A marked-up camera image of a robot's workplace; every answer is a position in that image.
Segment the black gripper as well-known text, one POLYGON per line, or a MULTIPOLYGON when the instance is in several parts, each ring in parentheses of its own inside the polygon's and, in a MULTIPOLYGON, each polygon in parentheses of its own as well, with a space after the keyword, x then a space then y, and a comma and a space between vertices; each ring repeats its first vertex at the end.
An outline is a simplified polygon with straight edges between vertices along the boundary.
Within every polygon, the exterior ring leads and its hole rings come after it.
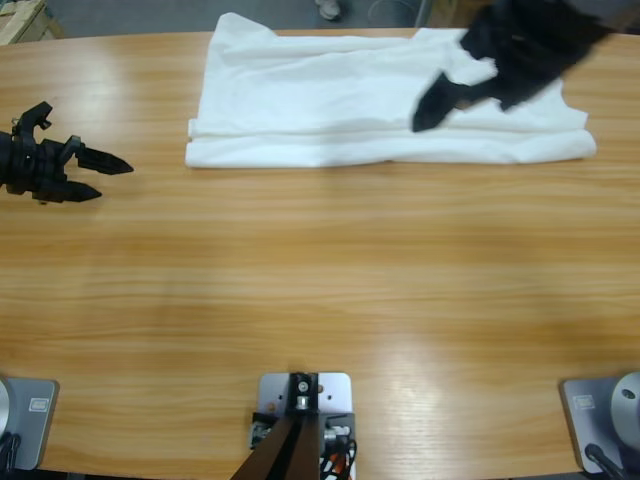
MULTIPOLYGON (((30 192, 40 202, 82 203, 101 197, 102 193, 90 185, 67 180, 64 172, 67 160, 60 158, 63 147, 62 143, 48 139, 38 144, 32 137, 2 132, 1 185, 14 195, 30 192)), ((125 160, 87 147, 78 136, 67 140, 65 150, 84 169, 106 175, 134 171, 125 160)))
POLYGON ((496 74, 474 85, 441 73, 419 100, 411 122, 414 133, 438 127, 453 110, 487 98, 503 110, 535 96, 582 61, 613 29, 568 1, 496 1, 483 7, 459 44, 475 60, 486 60, 496 74))

